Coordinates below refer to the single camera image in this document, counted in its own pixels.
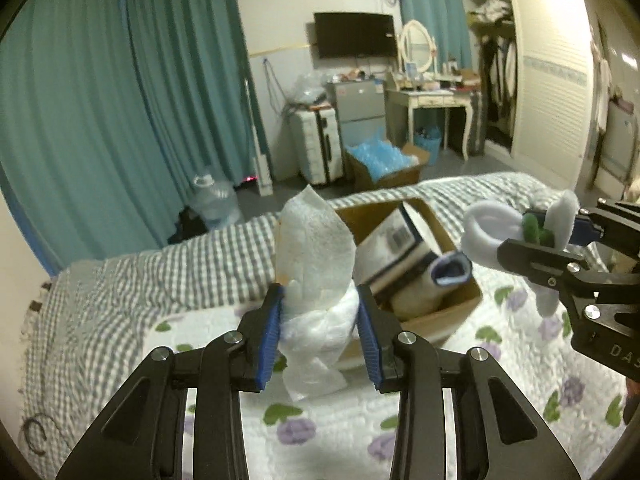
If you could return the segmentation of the white suitcase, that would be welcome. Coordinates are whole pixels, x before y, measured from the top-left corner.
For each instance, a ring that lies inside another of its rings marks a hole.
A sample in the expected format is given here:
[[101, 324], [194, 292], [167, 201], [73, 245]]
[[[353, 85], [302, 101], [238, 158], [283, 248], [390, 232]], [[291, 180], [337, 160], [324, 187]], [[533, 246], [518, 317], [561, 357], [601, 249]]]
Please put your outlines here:
[[345, 175], [335, 110], [296, 110], [290, 118], [299, 172], [311, 185], [327, 185]]

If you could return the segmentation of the clear plastic wipes packet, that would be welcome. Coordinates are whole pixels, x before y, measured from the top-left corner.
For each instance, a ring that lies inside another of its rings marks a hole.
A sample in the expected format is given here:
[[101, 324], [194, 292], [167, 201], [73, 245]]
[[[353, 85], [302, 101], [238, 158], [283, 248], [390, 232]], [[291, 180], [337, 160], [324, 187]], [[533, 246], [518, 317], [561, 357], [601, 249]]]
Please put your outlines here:
[[352, 231], [311, 186], [285, 204], [274, 229], [274, 277], [284, 287], [279, 350], [294, 401], [346, 387], [336, 364], [359, 306], [355, 256]]

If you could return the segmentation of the teal curtain right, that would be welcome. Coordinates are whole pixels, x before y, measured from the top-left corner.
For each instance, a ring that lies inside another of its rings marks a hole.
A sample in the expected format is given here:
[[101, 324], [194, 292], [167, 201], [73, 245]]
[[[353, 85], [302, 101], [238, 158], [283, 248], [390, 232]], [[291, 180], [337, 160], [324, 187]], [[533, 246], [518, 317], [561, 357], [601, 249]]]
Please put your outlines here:
[[400, 0], [405, 22], [416, 20], [435, 41], [439, 62], [453, 58], [472, 67], [470, 34], [462, 0]]

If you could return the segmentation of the box of blue plastic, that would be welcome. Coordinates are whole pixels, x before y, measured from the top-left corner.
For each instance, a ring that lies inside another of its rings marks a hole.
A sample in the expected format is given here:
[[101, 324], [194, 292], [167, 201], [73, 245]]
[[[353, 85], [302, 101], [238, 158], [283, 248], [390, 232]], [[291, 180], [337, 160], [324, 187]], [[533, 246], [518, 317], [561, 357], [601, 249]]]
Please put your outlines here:
[[356, 192], [417, 184], [431, 154], [411, 143], [402, 148], [371, 139], [346, 148]]

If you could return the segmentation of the grey checked bed sheet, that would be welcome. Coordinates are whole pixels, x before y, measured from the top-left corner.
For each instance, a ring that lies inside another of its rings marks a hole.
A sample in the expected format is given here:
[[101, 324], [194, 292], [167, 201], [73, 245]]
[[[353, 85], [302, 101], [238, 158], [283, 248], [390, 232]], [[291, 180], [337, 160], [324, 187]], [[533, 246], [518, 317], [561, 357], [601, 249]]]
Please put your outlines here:
[[[142, 358], [158, 344], [201, 347], [260, 304], [273, 277], [264, 214], [155, 252], [72, 264], [52, 282], [26, 328], [21, 449], [53, 478], [73, 445]], [[543, 408], [563, 379], [570, 331], [563, 313], [542, 318], [516, 276], [476, 268], [482, 300], [445, 346], [483, 346]], [[361, 367], [347, 387], [300, 402], [273, 377], [242, 400], [248, 466], [256, 479], [384, 479], [390, 472], [397, 396], [377, 393]]]

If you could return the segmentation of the teal curtain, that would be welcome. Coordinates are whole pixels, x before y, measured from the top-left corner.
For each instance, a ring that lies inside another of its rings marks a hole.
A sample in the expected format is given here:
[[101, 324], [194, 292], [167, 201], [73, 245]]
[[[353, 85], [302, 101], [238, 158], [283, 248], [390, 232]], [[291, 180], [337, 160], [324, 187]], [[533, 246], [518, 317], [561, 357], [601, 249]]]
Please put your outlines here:
[[470, 34], [462, 0], [400, 0], [405, 22], [416, 20], [435, 41], [439, 62], [453, 58], [472, 67]]
[[238, 0], [4, 0], [1, 188], [49, 274], [163, 247], [265, 141]]

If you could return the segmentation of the white blue sock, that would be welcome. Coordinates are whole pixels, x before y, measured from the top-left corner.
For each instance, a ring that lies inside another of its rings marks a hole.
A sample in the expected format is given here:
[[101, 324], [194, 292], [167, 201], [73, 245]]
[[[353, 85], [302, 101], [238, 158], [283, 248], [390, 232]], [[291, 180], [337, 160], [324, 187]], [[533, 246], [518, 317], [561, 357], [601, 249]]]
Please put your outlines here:
[[429, 256], [402, 278], [390, 296], [390, 307], [401, 321], [422, 318], [438, 310], [444, 298], [472, 278], [472, 262], [463, 252]]

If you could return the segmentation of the white oval vanity mirror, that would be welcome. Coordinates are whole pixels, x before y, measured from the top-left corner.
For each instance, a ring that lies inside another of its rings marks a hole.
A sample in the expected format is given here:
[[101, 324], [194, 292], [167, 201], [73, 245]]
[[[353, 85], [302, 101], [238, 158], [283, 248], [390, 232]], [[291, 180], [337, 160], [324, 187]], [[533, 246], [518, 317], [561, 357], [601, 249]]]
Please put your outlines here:
[[427, 28], [418, 20], [408, 21], [398, 39], [401, 66], [412, 66], [417, 74], [435, 73], [437, 46]]

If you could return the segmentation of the black wall television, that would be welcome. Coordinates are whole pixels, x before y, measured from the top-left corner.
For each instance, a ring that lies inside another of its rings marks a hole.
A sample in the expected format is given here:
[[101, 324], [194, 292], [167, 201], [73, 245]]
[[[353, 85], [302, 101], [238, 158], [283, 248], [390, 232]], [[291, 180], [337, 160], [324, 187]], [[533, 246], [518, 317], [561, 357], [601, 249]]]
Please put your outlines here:
[[394, 19], [388, 14], [321, 12], [314, 14], [319, 58], [394, 58]]

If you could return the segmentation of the clear water bottle jug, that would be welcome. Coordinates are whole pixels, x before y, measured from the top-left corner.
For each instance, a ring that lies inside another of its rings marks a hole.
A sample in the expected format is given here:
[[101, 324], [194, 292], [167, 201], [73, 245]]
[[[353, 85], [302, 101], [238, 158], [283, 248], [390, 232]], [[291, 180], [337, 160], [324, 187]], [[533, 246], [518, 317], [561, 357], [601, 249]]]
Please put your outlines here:
[[196, 176], [193, 185], [190, 208], [202, 218], [209, 231], [221, 230], [243, 221], [238, 196], [231, 182], [204, 174]]

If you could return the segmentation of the white louvred wardrobe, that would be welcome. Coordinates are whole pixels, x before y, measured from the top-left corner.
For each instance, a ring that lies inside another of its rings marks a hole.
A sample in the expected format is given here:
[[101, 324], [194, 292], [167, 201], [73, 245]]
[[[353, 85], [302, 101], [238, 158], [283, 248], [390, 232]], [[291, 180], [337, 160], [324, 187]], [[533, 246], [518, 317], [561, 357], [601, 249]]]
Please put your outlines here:
[[576, 188], [594, 91], [585, 0], [501, 1], [513, 11], [516, 86], [512, 144], [498, 156], [548, 185]]

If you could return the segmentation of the silver mini fridge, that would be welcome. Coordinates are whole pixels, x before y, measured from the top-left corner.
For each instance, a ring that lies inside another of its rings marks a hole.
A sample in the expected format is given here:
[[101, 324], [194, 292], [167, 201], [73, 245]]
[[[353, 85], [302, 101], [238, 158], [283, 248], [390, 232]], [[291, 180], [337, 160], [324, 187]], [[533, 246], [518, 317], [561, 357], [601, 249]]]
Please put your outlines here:
[[330, 82], [326, 90], [336, 113], [344, 148], [370, 139], [386, 139], [385, 89], [382, 81]]

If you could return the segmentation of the tissue paper pack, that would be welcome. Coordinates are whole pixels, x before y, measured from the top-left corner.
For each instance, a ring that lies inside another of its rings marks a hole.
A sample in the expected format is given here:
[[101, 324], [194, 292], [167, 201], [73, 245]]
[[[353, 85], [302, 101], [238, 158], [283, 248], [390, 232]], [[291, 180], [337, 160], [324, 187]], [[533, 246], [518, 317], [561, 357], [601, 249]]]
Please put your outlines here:
[[357, 285], [382, 292], [420, 264], [429, 266], [443, 253], [422, 214], [402, 202], [358, 245], [352, 276]]

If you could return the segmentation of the white dressing table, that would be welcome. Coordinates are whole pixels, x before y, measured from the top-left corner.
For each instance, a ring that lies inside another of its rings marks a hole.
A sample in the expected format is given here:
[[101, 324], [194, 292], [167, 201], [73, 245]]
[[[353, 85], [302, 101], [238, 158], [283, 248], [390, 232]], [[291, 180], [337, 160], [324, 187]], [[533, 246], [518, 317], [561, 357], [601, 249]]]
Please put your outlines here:
[[449, 148], [450, 110], [458, 108], [465, 111], [461, 155], [467, 162], [472, 123], [480, 117], [481, 107], [482, 94], [478, 89], [410, 90], [400, 83], [398, 74], [387, 72], [385, 75], [386, 134], [393, 144], [414, 143], [417, 110], [442, 110], [445, 113], [442, 147], [446, 150]]

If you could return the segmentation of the teal curtain left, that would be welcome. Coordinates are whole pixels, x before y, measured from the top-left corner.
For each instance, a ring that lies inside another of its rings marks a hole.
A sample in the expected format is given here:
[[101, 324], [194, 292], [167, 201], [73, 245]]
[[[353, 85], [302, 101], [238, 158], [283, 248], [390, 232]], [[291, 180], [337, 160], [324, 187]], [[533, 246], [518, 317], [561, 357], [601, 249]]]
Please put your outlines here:
[[238, 0], [4, 0], [1, 188], [49, 274], [163, 247], [265, 141]]

